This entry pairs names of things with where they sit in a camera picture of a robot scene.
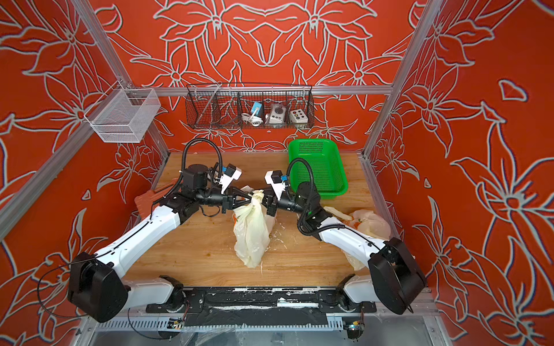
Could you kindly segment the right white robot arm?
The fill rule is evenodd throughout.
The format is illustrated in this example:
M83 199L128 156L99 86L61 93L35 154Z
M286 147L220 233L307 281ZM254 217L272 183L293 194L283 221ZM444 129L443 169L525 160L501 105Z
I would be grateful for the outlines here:
M338 291L345 303L377 302L394 314L413 311L411 304L427 281L403 241L378 239L346 225L320 205L319 195L308 183L301 184L296 195L278 185L263 192L268 215L274 216L277 210L296 213L301 234L339 248L369 270L368 275L352 275L341 282Z

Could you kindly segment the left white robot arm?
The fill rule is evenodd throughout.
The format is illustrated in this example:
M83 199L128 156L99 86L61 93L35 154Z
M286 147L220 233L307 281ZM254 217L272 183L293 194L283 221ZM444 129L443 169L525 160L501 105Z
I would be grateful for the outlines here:
M186 306L181 282L164 275L152 281L127 281L125 276L147 250L202 207L218 206L225 212L246 205L248 196L232 186L241 175L232 164L217 170L202 164L184 169L145 220L95 254L76 257L69 266L68 301L98 322L138 306L180 311Z

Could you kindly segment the yellow translucent plastic bag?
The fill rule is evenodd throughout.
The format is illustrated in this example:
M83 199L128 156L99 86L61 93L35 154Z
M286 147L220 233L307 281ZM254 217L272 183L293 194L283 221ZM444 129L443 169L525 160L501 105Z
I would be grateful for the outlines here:
M372 210L356 210L345 214L333 207L324 207L325 218L317 227L320 241L339 248L355 271L369 267L379 253L396 263L392 245L396 240L385 219Z

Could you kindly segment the orange-print plastic bag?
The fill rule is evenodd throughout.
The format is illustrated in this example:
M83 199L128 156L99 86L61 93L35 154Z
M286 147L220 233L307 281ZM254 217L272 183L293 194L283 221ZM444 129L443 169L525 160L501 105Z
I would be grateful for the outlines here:
M268 249L276 218L268 215L267 207L262 204L264 191L254 190L248 185L241 190L251 195L252 199L246 206L234 210L234 249L247 268L256 268Z

